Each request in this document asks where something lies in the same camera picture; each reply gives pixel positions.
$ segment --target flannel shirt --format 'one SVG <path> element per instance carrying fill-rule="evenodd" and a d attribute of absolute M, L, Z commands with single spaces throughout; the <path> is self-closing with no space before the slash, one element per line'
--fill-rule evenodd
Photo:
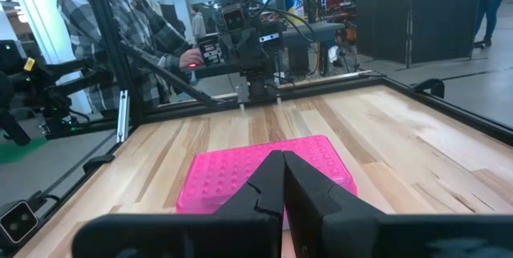
<path fill-rule="evenodd" d="M 95 58 L 104 53 L 100 46 L 101 34 L 88 0 L 58 0 L 58 8 L 70 34 L 72 50 L 77 59 Z M 158 15 L 147 0 L 109 0 L 114 20 L 120 36 L 132 45 L 156 57 L 165 58 L 164 67 L 180 73 L 180 56 L 188 49 L 185 38 Z M 146 107 L 156 107 L 169 103 L 169 85 L 148 70 L 138 67 L 137 62 L 128 57 L 135 88 L 140 92 Z M 111 69 L 106 61 L 95 65 Z M 114 110 L 119 107 L 119 86 L 115 78 L 110 83 L 96 84 L 86 89 L 93 112 Z"/>

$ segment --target man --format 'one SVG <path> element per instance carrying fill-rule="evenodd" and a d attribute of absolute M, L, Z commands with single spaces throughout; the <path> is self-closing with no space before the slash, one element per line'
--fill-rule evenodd
<path fill-rule="evenodd" d="M 197 6 L 192 7 L 192 34 L 194 39 L 198 42 L 199 38 L 203 38 L 207 31 L 205 30 L 205 23 L 203 22 L 203 15 L 200 13 L 200 9 Z"/>
<path fill-rule="evenodd" d="M 114 20 L 119 27 L 119 36 L 161 61 L 160 65 L 180 75 L 180 68 L 189 64 L 203 63 L 198 49 L 187 50 L 182 55 L 179 49 L 189 48 L 184 37 L 165 22 L 147 0 L 109 0 Z M 77 59 L 98 58 L 104 49 L 91 4 L 88 0 L 58 0 L 58 7 L 70 34 L 71 45 Z M 128 58 L 134 76 L 135 87 L 143 97 L 146 107 L 169 103 L 171 92 L 161 77 L 142 70 L 138 62 Z M 108 61 L 98 59 L 97 67 L 111 69 Z M 93 85 L 87 90 L 93 111 L 104 116 L 114 116 L 119 106 L 119 86 L 116 81 Z"/>
<path fill-rule="evenodd" d="M 478 19 L 475 25 L 475 34 L 478 33 L 481 23 L 483 22 L 484 15 L 487 15 L 487 32 L 484 36 L 485 46 L 491 46 L 491 36 L 494 33 L 495 26 L 497 26 L 497 11 L 503 0 L 479 0 Z"/>

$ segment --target butcher block tabletop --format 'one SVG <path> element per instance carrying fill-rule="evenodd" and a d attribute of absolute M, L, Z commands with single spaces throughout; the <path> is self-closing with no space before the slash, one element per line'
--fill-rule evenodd
<path fill-rule="evenodd" d="M 70 257 L 107 213 L 175 213 L 201 152 L 325 135 L 358 196 L 386 213 L 513 213 L 513 148 L 386 86 L 140 126 L 18 252 Z M 284 232 L 283 257 L 294 257 Z"/>

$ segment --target gray floor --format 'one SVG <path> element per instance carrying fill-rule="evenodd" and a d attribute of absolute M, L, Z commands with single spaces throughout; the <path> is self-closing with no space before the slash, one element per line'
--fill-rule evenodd
<path fill-rule="evenodd" d="M 413 65 L 371 61 L 362 57 L 362 67 L 382 72 L 401 83 L 419 83 L 430 78 L 446 79 L 446 100 L 461 108 L 513 127 L 513 0 L 504 0 L 499 21 L 485 50 L 476 49 L 472 60 L 459 59 Z M 486 19 L 477 38 L 483 38 Z"/>
<path fill-rule="evenodd" d="M 470 61 L 460 59 L 432 62 L 404 70 L 403 65 L 386 61 L 368 62 L 369 59 L 361 57 L 362 66 L 380 71 L 405 84 L 418 83 L 428 78 L 448 79 L 445 81 L 447 101 L 513 126 L 512 2 L 505 0 L 499 10 L 493 47 L 475 50 Z M 483 32 L 484 28 L 479 32 L 479 38 Z M 244 82 L 239 75 L 230 75 L 230 78 L 233 86 Z M 228 76 L 203 79 L 196 87 L 210 95 L 232 92 Z M 33 137 L 40 135 L 37 123 L 24 123 L 24 127 Z M 37 190 L 46 189 L 110 134 L 111 131 L 107 131 L 52 140 L 17 163 L 0 164 L 0 205 L 25 199 Z M 103 154 L 113 144 L 114 138 L 110 138 L 97 153 Z M 79 167 L 52 194 L 62 195 L 81 175 Z"/>

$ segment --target pink sponge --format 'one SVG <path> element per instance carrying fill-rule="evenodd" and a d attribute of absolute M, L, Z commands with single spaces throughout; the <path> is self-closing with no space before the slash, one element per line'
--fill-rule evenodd
<path fill-rule="evenodd" d="M 273 150 L 294 151 L 345 190 L 357 194 L 353 177 L 328 138 L 315 135 L 197 155 L 176 201 L 176 212 L 213 213 L 239 190 Z"/>

